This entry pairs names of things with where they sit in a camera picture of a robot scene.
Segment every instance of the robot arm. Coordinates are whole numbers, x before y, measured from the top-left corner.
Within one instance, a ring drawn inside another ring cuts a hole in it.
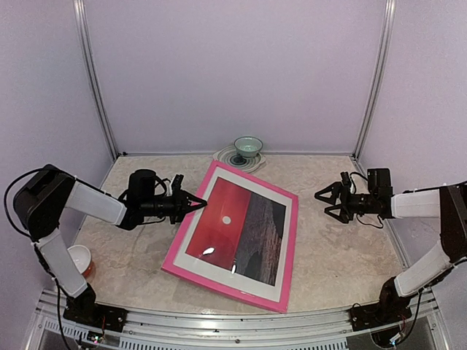
[[[121,332],[126,311],[95,303],[96,293],[77,270],[58,229],[63,210],[74,209],[124,230],[143,225],[145,217],[169,217],[175,224],[207,205],[182,190],[182,180],[183,175],[176,175],[168,189],[154,171],[141,169],[130,175],[128,189],[116,199],[47,165],[16,193],[13,208],[31,236],[34,251],[66,294],[64,318],[97,328],[105,319],[107,329]],[[156,195],[158,185],[163,193]]]
[[[413,266],[386,281],[379,302],[350,309],[354,330],[364,330],[409,318],[410,300],[424,287],[439,283],[455,265],[467,257],[467,185],[393,194],[389,169],[368,170],[368,194],[352,193],[353,181],[341,173],[334,182],[314,196],[331,204],[325,213],[348,223],[354,215],[377,214],[382,219],[440,217],[440,239]]]

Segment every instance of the marble floor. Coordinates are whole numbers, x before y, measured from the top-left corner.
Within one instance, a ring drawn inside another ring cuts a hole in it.
[[[184,174],[182,188],[195,193],[211,163],[207,155],[120,157],[103,189],[119,196],[128,177],[149,168],[161,177]],[[354,221],[341,224],[323,213],[314,193],[354,171],[348,157],[267,155],[255,176],[299,197],[298,231],[288,311],[313,311],[377,300],[383,282],[401,271],[386,230]],[[355,178],[359,192],[366,186]],[[370,217],[363,220],[371,222]],[[88,217],[75,244],[91,250],[88,277],[99,302],[197,314],[267,314],[254,306],[194,286],[161,271],[178,226],[167,222],[124,231]]]

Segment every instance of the pink picture frame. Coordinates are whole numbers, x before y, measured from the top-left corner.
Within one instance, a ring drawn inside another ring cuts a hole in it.
[[[162,270],[259,308],[285,313],[290,297],[298,196],[213,161]]]

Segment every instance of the white wall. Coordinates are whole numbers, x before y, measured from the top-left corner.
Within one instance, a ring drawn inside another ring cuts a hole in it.
[[[384,0],[85,3],[119,150],[353,151]]]
[[[0,1],[0,14],[1,192],[15,177],[46,163],[100,184],[111,160],[91,98],[72,1]],[[62,220],[66,242],[81,220],[72,213]],[[15,350],[50,279],[30,241],[10,228],[3,208],[0,228],[0,349]]]
[[[389,167],[396,192],[467,179],[467,1],[399,0],[385,77],[362,164]],[[412,262],[438,220],[395,222]],[[467,268],[434,289],[454,349],[465,349]]]

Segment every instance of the white arm segment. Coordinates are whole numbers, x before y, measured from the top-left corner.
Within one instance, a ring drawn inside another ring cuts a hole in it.
[[[441,240],[438,240],[427,254],[395,278],[395,290],[400,297],[413,295],[451,267],[452,263],[443,251]]]
[[[66,293],[75,298],[85,291],[88,284],[66,250],[59,229],[39,239],[36,245]]]
[[[439,217],[439,190],[401,193],[391,198],[393,217]]]
[[[113,225],[119,225],[126,213],[125,204],[79,182],[74,184],[65,207]]]

